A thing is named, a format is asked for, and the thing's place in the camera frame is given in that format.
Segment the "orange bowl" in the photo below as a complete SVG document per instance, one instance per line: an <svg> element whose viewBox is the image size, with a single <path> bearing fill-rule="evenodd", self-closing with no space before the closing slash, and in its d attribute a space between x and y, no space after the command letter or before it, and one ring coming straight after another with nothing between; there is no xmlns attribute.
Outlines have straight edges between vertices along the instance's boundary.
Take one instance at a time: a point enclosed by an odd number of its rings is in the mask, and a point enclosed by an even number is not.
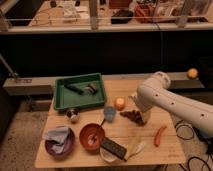
<svg viewBox="0 0 213 171"><path fill-rule="evenodd" d="M90 152L99 151L104 137L104 129L95 123L84 126L79 135L81 145Z"/></svg>

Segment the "gray cloth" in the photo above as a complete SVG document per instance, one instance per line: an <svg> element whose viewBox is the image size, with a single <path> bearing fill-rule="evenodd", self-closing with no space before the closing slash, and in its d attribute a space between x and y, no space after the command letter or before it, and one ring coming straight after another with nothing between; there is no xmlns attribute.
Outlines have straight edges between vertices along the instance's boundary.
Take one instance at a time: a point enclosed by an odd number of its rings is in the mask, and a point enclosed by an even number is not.
<svg viewBox="0 0 213 171"><path fill-rule="evenodd" d="M63 152L65 141L70 133L70 129L67 126L60 126L45 132L43 135L44 140L53 140L56 143L52 146L52 150L55 153L60 154Z"/></svg>

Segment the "grapes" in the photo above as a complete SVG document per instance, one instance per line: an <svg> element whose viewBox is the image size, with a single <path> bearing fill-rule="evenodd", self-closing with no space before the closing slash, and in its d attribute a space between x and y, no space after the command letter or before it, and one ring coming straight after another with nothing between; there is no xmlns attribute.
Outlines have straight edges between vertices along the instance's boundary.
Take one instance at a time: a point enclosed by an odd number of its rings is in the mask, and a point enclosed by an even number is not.
<svg viewBox="0 0 213 171"><path fill-rule="evenodd" d="M132 122L135 122L140 126L145 124L143 122L143 118L141 117L141 112L139 110L120 112L120 115L123 116L123 117L127 117Z"/></svg>

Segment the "ball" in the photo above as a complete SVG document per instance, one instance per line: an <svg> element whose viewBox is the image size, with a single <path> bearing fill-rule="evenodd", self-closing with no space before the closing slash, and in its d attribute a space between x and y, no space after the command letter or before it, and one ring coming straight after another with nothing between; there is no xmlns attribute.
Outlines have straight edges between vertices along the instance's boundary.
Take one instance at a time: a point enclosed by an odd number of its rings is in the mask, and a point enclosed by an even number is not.
<svg viewBox="0 0 213 171"><path fill-rule="evenodd" d="M116 98L114 101L114 107L117 110L123 110L125 108L125 100L124 98Z"/></svg>
<svg viewBox="0 0 213 171"><path fill-rule="evenodd" d="M197 69L191 68L191 69L188 70L188 72L187 72L187 77L188 77L189 79L195 79L195 78L197 78L197 76L198 76L198 71L197 71Z"/></svg>

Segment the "floor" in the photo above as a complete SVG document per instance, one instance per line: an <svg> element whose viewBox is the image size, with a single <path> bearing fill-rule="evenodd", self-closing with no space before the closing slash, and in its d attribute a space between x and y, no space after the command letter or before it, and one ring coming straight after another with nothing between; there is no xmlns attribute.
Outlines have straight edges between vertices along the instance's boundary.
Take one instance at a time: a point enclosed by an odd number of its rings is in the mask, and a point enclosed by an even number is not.
<svg viewBox="0 0 213 171"><path fill-rule="evenodd" d="M54 169L35 169L34 161L36 157L36 151L38 149L39 141L43 126L45 124L48 106L46 110L44 106L43 111L27 112L23 108L17 112L8 128L7 134L0 146L0 171L53 171ZM174 123L177 123L180 119L172 115ZM179 129L178 134L180 136L189 137L192 132L187 127ZM198 140L195 136L192 140L184 141L180 139L186 158L191 156L198 156L206 160L207 155L206 145ZM213 162L208 161L211 169L213 170ZM195 160L192 162L192 170L200 171L202 163ZM172 170L181 171L179 165L168 165L167 169L165 166L156 168L156 166L137 166L137 167L116 167L116 168L88 168L86 170L112 170L112 171L127 171L127 170ZM64 169L64 170L85 170L85 169Z"/></svg>

